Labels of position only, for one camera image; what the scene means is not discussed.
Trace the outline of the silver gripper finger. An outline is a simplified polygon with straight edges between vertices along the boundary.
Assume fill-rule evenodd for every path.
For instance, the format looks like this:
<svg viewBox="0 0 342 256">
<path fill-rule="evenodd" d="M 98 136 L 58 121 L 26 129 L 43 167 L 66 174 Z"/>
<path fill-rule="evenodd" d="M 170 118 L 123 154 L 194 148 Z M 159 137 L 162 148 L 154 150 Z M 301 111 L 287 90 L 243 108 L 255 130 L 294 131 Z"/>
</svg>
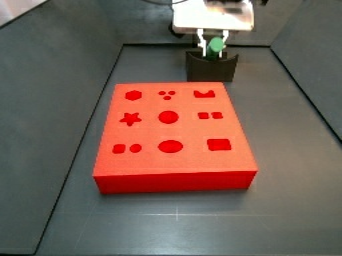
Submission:
<svg viewBox="0 0 342 256">
<path fill-rule="evenodd" d="M 202 56 L 207 57 L 207 41 L 205 39 L 205 29 L 197 29 L 197 36 L 199 39 L 198 47 L 202 48 Z"/>
<path fill-rule="evenodd" d="M 219 53 L 218 53 L 219 58 L 222 58 L 222 56 L 223 56 L 223 50 L 226 48 L 226 41 L 229 39 L 229 36 L 230 36 L 230 31 L 223 30 L 222 31 L 222 38 L 221 38 L 221 45 L 219 45 Z"/>
</svg>

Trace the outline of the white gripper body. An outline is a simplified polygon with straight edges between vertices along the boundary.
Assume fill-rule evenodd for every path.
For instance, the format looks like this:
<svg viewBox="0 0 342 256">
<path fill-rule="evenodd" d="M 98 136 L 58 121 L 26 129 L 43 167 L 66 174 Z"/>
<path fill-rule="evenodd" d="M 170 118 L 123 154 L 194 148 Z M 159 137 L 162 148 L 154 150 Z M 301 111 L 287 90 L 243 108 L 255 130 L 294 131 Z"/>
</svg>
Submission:
<svg viewBox="0 0 342 256">
<path fill-rule="evenodd" d="M 198 29 L 251 31 L 254 6 L 251 0 L 186 0 L 173 4 L 173 27 L 179 33 Z"/>
</svg>

